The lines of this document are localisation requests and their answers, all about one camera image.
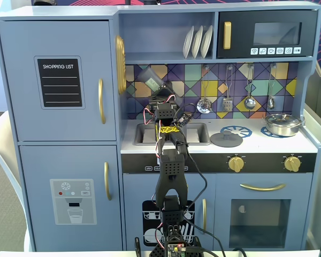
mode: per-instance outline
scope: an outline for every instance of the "white plate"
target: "white plate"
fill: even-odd
[[[192,28],[189,30],[189,32],[188,32],[188,34],[186,36],[186,39],[184,41],[184,45],[183,45],[184,58],[188,57],[190,46],[192,45],[193,35],[194,35],[194,26],[192,26]]]
[[[193,54],[194,59],[196,58],[198,50],[200,48],[202,31],[203,31],[203,27],[201,26],[200,29],[198,30],[198,32],[196,33],[195,38],[194,38],[193,48],[192,48],[192,54]]]
[[[213,26],[210,25],[209,29],[203,36],[202,44],[201,44],[201,55],[203,58],[207,55],[210,41],[212,40],[212,34],[213,34]]]

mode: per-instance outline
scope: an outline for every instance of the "oven window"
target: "oven window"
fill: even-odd
[[[300,22],[256,23],[253,45],[298,44],[300,30]]]
[[[232,199],[230,248],[284,248],[289,199]]]

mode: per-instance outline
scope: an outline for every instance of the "microwave buttons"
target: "microwave buttons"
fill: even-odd
[[[266,48],[259,48],[260,55],[266,55]]]
[[[284,53],[286,55],[291,55],[293,53],[293,48],[292,47],[286,47]]]
[[[282,55],[284,53],[284,48],[283,47],[278,47],[277,49],[276,49],[276,54],[277,55]]]
[[[301,53],[301,47],[294,47],[294,54],[300,54]]]
[[[258,48],[251,48],[251,55],[257,55],[258,54]]]
[[[275,52],[276,52],[275,47],[269,47],[267,50],[268,55],[274,55]]]

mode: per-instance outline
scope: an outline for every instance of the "geometric backsplash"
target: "geometric backsplash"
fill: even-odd
[[[148,66],[155,70],[164,81],[171,81],[177,95],[183,98],[183,104],[196,103],[204,97],[204,87],[207,87],[207,98],[212,102],[213,112],[201,114],[196,112],[195,118],[201,119],[231,119],[231,118],[262,118],[269,114],[285,112],[291,114],[296,88],[298,62],[277,63],[276,81],[273,86],[275,108],[267,109],[269,93],[269,76],[271,63],[254,63],[254,80],[251,95],[256,100],[256,106],[249,111],[244,106],[251,78],[247,81],[248,64],[233,65],[230,97],[233,99],[233,111],[223,112],[223,98],[227,96],[226,64],[209,64],[209,71],[203,69],[203,64],[168,64],[168,65],[126,65],[127,80],[127,112],[129,119],[143,119],[143,109],[148,104],[148,96],[152,90],[139,82],[139,73]],[[192,106],[186,111],[194,111]]]

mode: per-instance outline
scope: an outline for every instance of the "silver pot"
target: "silver pot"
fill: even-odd
[[[296,135],[302,122],[288,114],[272,114],[265,117],[266,128],[272,134],[283,137]]]

